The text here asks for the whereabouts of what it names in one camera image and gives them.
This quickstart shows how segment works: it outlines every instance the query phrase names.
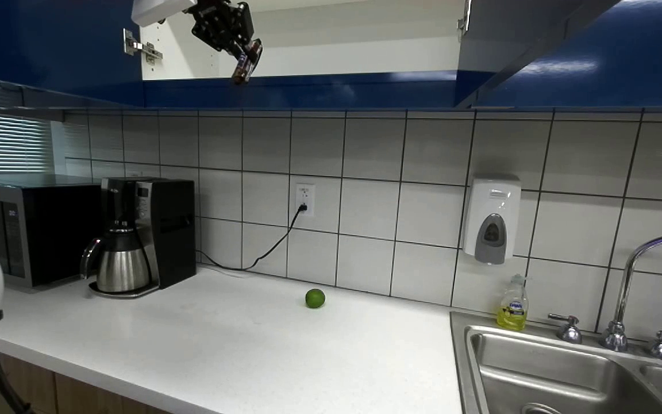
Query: dish soap bottle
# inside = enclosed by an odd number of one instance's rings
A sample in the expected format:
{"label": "dish soap bottle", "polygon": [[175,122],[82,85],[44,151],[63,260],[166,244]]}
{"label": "dish soap bottle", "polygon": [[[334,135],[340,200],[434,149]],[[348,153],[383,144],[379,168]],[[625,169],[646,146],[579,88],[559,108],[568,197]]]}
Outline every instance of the dish soap bottle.
{"label": "dish soap bottle", "polygon": [[497,326],[509,328],[509,331],[521,331],[527,315],[528,315],[528,303],[527,303],[527,281],[521,274],[514,274],[507,282],[506,296],[498,303],[497,311]]}

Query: microwave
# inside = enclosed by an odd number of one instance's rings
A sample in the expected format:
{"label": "microwave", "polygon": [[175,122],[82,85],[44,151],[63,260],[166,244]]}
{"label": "microwave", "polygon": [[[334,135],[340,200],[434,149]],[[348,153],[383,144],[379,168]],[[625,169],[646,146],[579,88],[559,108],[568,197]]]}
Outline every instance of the microwave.
{"label": "microwave", "polygon": [[6,285],[44,288],[78,275],[103,229],[100,188],[58,175],[0,175],[0,266]]}

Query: window blind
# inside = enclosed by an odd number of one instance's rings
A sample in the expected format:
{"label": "window blind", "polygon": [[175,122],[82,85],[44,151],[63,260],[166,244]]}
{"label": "window blind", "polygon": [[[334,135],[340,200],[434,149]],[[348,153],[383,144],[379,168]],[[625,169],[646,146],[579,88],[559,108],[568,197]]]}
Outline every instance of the window blind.
{"label": "window blind", "polygon": [[0,115],[0,175],[13,173],[53,173],[48,122]]}

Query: power cord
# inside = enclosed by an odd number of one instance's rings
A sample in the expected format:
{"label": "power cord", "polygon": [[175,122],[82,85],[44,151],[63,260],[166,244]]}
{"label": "power cord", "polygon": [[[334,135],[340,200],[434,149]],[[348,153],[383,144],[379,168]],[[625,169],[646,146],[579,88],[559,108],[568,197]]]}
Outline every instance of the power cord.
{"label": "power cord", "polygon": [[253,262],[250,266],[224,266],[224,265],[216,262],[212,254],[206,254],[204,251],[198,251],[198,249],[196,249],[196,252],[198,252],[202,260],[206,260],[209,265],[217,266],[217,268],[227,268],[227,270],[250,270],[250,268],[255,268],[261,260],[266,260],[266,254],[270,254],[270,252],[290,236],[290,231],[294,229],[294,221],[298,221],[301,211],[306,211],[306,209],[307,209],[306,204],[298,204],[298,209],[294,211],[294,216],[292,216],[292,221],[290,221],[290,224],[288,224],[288,229],[284,229],[284,235],[283,235],[268,251],[265,251],[259,257],[255,257],[255,262]]}

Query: backsplash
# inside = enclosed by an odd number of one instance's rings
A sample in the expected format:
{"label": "backsplash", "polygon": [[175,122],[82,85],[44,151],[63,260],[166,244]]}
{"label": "backsplash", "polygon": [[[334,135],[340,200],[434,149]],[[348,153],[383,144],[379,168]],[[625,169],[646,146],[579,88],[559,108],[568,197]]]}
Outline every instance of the backsplash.
{"label": "backsplash", "polygon": [[[530,320],[601,328],[625,257],[662,235],[662,113],[196,113],[71,115],[53,122],[58,169],[192,180],[198,235],[223,265],[250,265],[314,185],[257,270],[491,312],[527,274]],[[459,251],[466,184],[514,175],[514,257]],[[662,328],[662,249],[637,262],[628,336]]]}

